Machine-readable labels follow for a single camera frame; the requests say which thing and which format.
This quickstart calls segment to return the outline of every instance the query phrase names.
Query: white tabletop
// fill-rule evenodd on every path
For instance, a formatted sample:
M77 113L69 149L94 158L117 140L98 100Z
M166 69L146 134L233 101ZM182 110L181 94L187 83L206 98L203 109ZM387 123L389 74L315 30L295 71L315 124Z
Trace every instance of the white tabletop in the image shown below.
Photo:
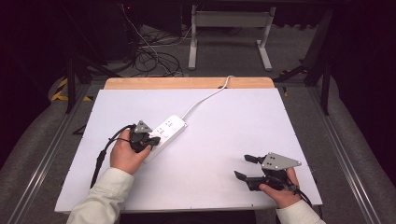
M145 121L156 128L182 116L214 89L100 91L64 182L56 212L70 212L89 189L96 158L120 128ZM191 111L187 129L135 174L123 212L273 208L263 192L249 191L233 171L262 176L245 154L274 152L302 162L301 190L321 204L318 189L277 89L226 89ZM109 147L100 175L109 167Z

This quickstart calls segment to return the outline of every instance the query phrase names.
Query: human hand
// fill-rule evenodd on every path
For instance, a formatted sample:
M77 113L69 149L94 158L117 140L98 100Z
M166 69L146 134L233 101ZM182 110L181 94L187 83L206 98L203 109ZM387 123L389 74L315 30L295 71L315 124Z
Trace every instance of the human hand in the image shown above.
M130 130L124 130L120 133L119 138L129 141L129 133ZM119 139L114 145L113 150L111 150L110 166L133 175L139 169L143 160L149 155L150 150L151 146L147 146L143 151L135 153L129 142Z
M299 183L294 168L286 169L286 174L291 183L298 187ZM286 189L276 190L265 184L260 184L259 188L276 202L278 208L289 207L301 200L300 194L295 194Z

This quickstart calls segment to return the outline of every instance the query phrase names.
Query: white cable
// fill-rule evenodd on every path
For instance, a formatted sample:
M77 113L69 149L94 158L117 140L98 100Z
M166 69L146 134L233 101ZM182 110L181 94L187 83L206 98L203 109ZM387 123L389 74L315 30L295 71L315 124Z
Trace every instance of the white cable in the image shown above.
M218 90L218 91L216 91L215 93L212 93L212 94L206 96L206 98L202 99L201 101L197 102L195 105L193 105L192 107L190 107L190 109L183 115L183 117L181 117L181 119L184 120L184 118L186 118L187 115L191 112L191 110L192 110L193 108L195 108L198 104L200 104L201 102L207 100L208 98L212 97L213 95L216 95L216 94L218 94L219 92L221 92L222 90L224 90L224 89L227 87L228 79L230 79L230 77L234 77L234 76L228 76L227 79L225 80L224 86L223 86L220 90Z

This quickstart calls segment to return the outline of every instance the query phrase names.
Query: power strip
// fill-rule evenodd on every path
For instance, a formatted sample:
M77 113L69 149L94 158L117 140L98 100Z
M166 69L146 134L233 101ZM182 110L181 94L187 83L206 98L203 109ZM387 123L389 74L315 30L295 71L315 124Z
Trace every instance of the power strip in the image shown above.
M154 147L149 153L148 157L144 160L145 163L151 161L162 150L164 150L179 134L187 128L187 123L176 115L172 115L166 119L160 126L158 126L149 137L161 137L158 146Z

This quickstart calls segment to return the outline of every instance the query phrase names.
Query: metal bracket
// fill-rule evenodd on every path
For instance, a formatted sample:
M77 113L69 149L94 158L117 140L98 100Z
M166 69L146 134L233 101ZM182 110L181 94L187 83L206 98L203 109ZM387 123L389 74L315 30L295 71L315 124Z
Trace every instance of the metal bracket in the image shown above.
M262 162L262 169L277 171L277 170L284 170L286 168L300 166L300 165L301 165L300 161L296 161L296 160L275 154L273 152L270 152L270 153L268 153L267 156L265 156L265 159Z

